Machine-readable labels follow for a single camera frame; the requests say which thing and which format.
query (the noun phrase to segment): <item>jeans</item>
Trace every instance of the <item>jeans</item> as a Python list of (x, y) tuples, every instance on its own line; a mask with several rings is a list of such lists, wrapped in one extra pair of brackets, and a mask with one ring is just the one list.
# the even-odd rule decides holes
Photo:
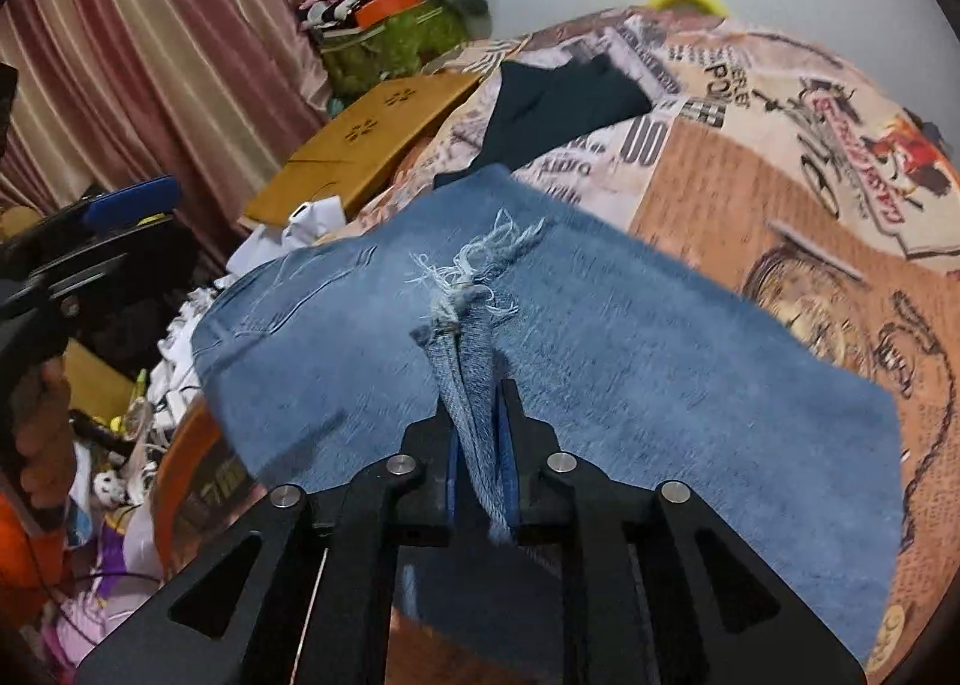
[[(870, 653), (901, 525), (889, 394), (817, 360), (752, 304), (500, 167), (360, 238), (248, 274), (218, 298), (193, 346), (224, 434), (268, 485), (349, 481), (396, 451), (441, 394), (497, 542), (509, 508), (491, 396), (509, 375), (562, 448), (618, 481), (685, 481), (854, 654)], [(536, 614), (523, 602), (540, 602), (544, 586), (520, 575), (515, 548), (500, 549), (512, 554), (495, 573), (461, 579), (443, 570), (462, 557), (404, 554), (401, 582), (419, 597), (410, 611), (482, 653), (558, 671), (556, 650), (526, 626), (531, 644), (511, 651), (504, 613), (522, 604)], [(456, 595), (424, 600), (445, 580)], [(491, 608), (497, 595), (510, 605)]]

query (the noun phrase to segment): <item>orange fabric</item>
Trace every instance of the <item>orange fabric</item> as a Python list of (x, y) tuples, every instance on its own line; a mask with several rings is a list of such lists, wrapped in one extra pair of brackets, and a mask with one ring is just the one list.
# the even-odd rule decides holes
[(31, 541), (40, 575), (16, 512), (0, 496), (0, 620), (15, 629), (37, 615), (47, 600), (40, 576), (47, 585), (64, 578), (64, 532), (56, 530)]

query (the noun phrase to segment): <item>frayed edge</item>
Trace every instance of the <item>frayed edge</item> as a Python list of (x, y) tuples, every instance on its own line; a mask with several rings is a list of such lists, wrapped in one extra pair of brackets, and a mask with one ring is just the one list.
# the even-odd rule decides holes
[(463, 248), (453, 258), (452, 265), (431, 265), (427, 255), (410, 255), (416, 267), (422, 274), (410, 279), (408, 284), (432, 283), (435, 287), (430, 298), (430, 313), (425, 318), (430, 319), (439, 327), (459, 325), (460, 314), (467, 303), (472, 303), (477, 296), (465, 298), (464, 292), (469, 288), (483, 289), (487, 293), (484, 306), (494, 317), (509, 317), (517, 312), (517, 304), (498, 306), (496, 293), (488, 282), (503, 272), (512, 260), (525, 253), (532, 245), (539, 241), (544, 230), (546, 218), (541, 218), (535, 225), (528, 226), (524, 231), (517, 231), (517, 223), (512, 216), (501, 208), (493, 222), (493, 230), (487, 235), (478, 236)]

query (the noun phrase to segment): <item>pink and beige curtain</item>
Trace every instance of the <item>pink and beige curtain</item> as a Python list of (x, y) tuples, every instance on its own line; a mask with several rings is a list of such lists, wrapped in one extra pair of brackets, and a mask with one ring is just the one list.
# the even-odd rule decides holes
[(20, 84), (0, 199), (48, 213), (93, 181), (174, 175), (223, 261), (246, 200), (323, 122), (299, 1), (8, 0), (0, 60)]

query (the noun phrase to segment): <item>dark cloth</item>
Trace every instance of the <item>dark cloth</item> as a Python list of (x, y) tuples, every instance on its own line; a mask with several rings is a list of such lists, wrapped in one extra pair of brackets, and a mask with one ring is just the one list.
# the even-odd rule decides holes
[(480, 154), (467, 170), (441, 173), (434, 188), (491, 164), (517, 170), (581, 135), (649, 113), (650, 98), (607, 55), (555, 70), (504, 62)]

